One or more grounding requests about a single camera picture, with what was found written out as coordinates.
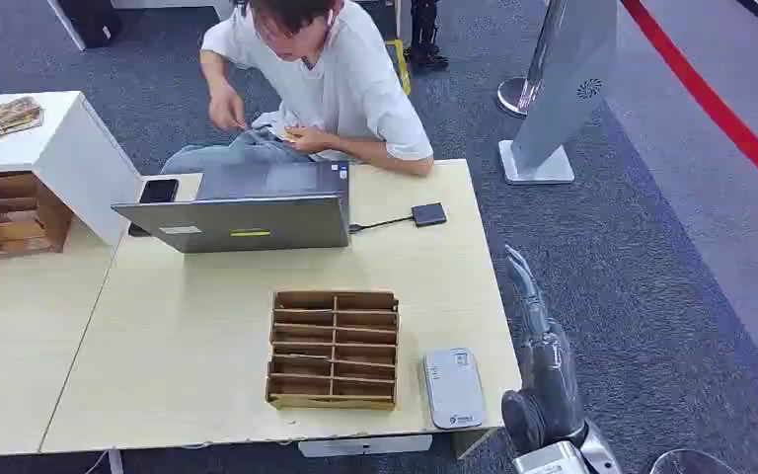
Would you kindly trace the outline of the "person's right hand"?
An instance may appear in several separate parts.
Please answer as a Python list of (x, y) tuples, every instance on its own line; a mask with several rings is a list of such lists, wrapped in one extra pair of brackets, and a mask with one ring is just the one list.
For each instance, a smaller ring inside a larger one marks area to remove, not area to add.
[(209, 116), (217, 127), (223, 130), (247, 128), (242, 98), (231, 86), (211, 89), (209, 96)]

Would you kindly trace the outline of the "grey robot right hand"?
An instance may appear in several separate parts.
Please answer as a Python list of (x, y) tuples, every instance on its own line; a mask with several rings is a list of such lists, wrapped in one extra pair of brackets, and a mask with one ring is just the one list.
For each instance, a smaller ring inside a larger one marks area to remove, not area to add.
[(502, 395), (504, 426), (520, 455), (565, 440), (580, 447), (588, 427), (569, 338), (551, 315), (527, 261), (515, 248), (504, 249), (525, 325), (519, 351), (522, 386)]

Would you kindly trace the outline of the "person's left hand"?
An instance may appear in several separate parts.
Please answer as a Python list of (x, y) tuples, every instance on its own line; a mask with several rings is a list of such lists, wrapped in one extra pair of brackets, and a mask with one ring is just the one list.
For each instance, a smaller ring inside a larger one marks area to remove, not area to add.
[(333, 135), (313, 127), (288, 126), (284, 129), (285, 141), (300, 153), (315, 154), (328, 150)]

